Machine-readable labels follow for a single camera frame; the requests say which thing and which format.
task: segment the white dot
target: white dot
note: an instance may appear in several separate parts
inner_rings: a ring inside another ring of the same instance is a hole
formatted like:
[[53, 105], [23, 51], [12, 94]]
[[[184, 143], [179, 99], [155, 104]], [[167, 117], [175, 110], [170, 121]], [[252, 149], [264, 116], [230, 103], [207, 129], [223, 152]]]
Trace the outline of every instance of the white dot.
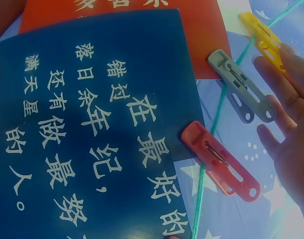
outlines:
[[23, 211], [24, 210], [24, 204], [22, 202], [17, 202], [17, 208], [19, 211]]

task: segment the clothespin hole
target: clothespin hole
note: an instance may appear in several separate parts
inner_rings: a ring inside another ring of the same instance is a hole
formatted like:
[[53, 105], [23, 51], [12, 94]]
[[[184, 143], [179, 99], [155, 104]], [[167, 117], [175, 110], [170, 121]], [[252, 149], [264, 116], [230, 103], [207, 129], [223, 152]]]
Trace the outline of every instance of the clothespin hole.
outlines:
[[256, 190], [255, 188], [250, 189], [249, 195], [250, 195], [251, 197], [255, 197], [256, 194], [257, 194], [257, 190]]
[[271, 116], [271, 114], [270, 114], [270, 112], [269, 111], [266, 111], [266, 116], [268, 117], [268, 118], [272, 118], [272, 116]]
[[248, 92], [252, 95], [252, 97], [256, 100], [256, 102], [260, 103], [260, 99], [258, 98], [258, 96], [250, 89], [250, 87], [248, 87]]
[[235, 93], [232, 93], [232, 96], [234, 97], [234, 99], [237, 102], [237, 104], [239, 105], [239, 107], [241, 107], [242, 103], [241, 103], [240, 99], [238, 98], [238, 96]]
[[237, 173], [237, 171], [234, 170], [233, 167], [229, 166], [229, 170], [230, 170], [231, 173], [238, 179], [239, 182], [243, 182], [243, 177], [241, 177], [240, 174]]
[[250, 114], [249, 113], [246, 114], [246, 120], [250, 120]]

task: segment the plastic clothespin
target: plastic clothespin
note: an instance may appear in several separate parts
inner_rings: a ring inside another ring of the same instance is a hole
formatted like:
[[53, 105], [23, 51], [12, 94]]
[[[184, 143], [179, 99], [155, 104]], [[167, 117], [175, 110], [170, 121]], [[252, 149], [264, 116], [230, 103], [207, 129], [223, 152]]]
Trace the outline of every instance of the plastic clothespin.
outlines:
[[[253, 202], [261, 194], [257, 180], [201, 125], [191, 123], [182, 133], [182, 141], [206, 166], [206, 174], [223, 194], [238, 194], [244, 201]], [[230, 171], [233, 168], [241, 177]]]
[[276, 111], [268, 98], [223, 50], [214, 51], [208, 63], [228, 85], [228, 90], [235, 93], [263, 122], [275, 119]]
[[284, 74], [286, 70], [283, 67], [280, 57], [281, 40], [251, 12], [242, 13], [240, 15], [240, 20], [247, 28], [250, 35], [256, 38], [256, 48], [264, 57], [268, 58], [282, 74]]
[[[221, 87], [221, 89], [223, 89], [224, 87], [223, 81], [216, 81], [216, 82]], [[254, 120], [255, 113], [253, 113], [252, 110], [234, 93], [227, 91], [226, 97], [231, 103], [231, 106], [235, 109], [237, 115], [239, 116], [240, 120], [243, 123], [249, 124]]]

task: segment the finger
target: finger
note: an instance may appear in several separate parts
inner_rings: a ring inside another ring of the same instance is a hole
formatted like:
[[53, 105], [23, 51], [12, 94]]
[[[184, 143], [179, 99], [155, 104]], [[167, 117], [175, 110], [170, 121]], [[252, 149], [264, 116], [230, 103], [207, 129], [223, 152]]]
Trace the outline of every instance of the finger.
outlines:
[[304, 59], [286, 44], [281, 45], [280, 56], [288, 75], [304, 87]]
[[280, 143], [277, 141], [277, 139], [273, 136], [271, 131], [264, 124], [260, 124], [257, 127], [257, 133], [262, 145], [265, 147], [268, 154], [274, 160], [275, 152], [277, 148], [280, 146]]
[[254, 60], [254, 65], [265, 82], [274, 91], [290, 118], [298, 123], [304, 115], [304, 100], [266, 58], [257, 57]]
[[276, 97], [273, 95], [268, 95], [267, 98], [271, 101], [276, 110], [275, 122], [277, 126], [281, 130], [284, 137], [287, 137], [292, 132], [292, 130], [297, 127], [297, 124], [284, 111], [282, 105], [278, 102]]

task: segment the blue fabric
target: blue fabric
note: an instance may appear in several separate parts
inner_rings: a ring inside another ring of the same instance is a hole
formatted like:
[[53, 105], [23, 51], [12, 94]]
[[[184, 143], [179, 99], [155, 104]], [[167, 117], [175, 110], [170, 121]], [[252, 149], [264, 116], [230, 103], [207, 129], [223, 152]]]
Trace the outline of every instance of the blue fabric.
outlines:
[[[262, 18], [255, 10], [263, 10], [267, 17], [274, 19], [295, 2], [252, 0], [251, 6], [253, 13], [268, 24], [270, 20]], [[304, 57], [304, 4], [271, 29]], [[249, 41], [231, 32], [228, 39], [232, 57], [237, 59]], [[264, 94], [273, 94], [252, 64], [252, 58], [257, 55], [260, 53], [251, 49], [240, 67]], [[214, 81], [200, 81], [198, 89], [206, 127], [210, 129], [221, 89]], [[260, 182], [262, 195], [254, 203], [246, 203], [238, 196], [227, 197], [206, 177], [199, 239], [304, 239], [301, 211], [278, 184], [273, 162], [258, 138], [256, 127], [261, 123], [255, 117], [251, 124], [243, 124], [229, 101], [224, 102], [215, 137]], [[284, 139], [275, 123], [268, 124], [268, 127], [278, 140]], [[198, 166], [193, 159], [176, 162], [175, 166], [189, 219], [193, 222], [196, 205], [196, 195], [193, 195], [196, 181], [193, 178], [198, 177]]]

